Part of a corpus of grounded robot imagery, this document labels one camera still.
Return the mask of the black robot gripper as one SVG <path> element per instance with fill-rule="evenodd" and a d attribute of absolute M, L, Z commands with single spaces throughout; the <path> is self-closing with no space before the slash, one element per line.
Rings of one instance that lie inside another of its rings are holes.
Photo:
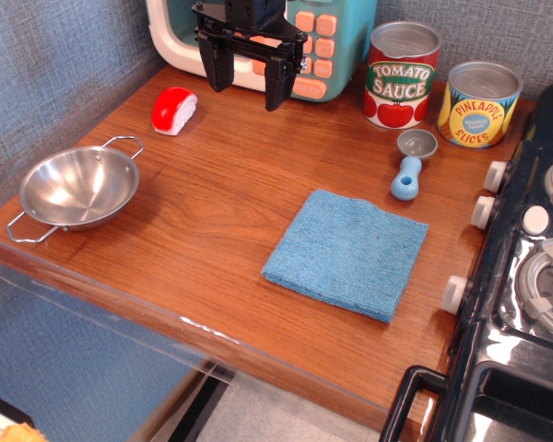
<path fill-rule="evenodd" d="M 195 39 L 209 85 L 222 92 L 234 80 L 234 56 L 265 61 L 265 108 L 290 98 L 302 70 L 307 35 L 285 18 L 284 1 L 198 1 Z"/>

